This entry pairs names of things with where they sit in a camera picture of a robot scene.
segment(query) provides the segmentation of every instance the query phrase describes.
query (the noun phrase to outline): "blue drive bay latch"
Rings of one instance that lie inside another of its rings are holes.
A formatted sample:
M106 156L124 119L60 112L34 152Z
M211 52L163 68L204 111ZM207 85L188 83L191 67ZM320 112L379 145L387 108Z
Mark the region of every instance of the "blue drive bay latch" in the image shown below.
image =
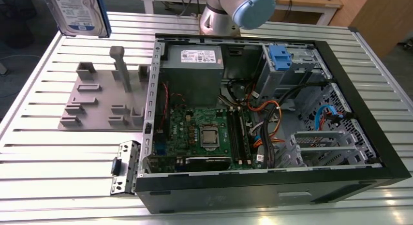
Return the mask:
M270 45L270 57L278 71L287 71L291 68L291 53L284 46Z

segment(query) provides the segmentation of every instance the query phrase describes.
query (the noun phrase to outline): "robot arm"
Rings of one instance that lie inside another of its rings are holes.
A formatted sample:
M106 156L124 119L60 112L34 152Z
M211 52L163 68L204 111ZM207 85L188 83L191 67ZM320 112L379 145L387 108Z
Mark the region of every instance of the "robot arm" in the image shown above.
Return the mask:
M240 28L256 29L271 18L275 0L207 0L202 17L206 35L236 36Z

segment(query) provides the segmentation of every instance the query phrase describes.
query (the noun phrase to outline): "ram slot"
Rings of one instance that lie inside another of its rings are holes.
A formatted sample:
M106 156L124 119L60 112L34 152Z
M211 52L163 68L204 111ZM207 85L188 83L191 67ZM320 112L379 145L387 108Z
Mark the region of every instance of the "ram slot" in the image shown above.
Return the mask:
M239 163L240 152L239 152L239 141L236 136L236 125L235 125L235 115L232 111L227 112L227 125L228 125L228 135L231 141L231 153L234 157L234 162Z
M235 115L235 127L236 127L236 135L238 135L238 141L239 141L239 153L240 153L240 159L243 161L247 161L247 153L246 153L246 144L244 144L244 123L243 117L239 111L234 112Z

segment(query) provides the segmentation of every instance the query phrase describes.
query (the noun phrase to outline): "cpu socket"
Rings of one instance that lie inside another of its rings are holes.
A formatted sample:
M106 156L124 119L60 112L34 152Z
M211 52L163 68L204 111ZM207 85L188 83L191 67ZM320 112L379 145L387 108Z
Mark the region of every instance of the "cpu socket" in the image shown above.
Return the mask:
M214 151L220 147L218 127L202 127L202 147L208 151Z

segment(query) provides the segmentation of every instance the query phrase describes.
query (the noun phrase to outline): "motherboard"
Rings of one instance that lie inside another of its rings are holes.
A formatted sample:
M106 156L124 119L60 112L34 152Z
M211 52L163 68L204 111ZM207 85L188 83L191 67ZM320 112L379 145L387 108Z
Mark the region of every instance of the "motherboard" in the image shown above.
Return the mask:
M154 172L255 169L251 114L236 109L172 109L164 139L155 142Z

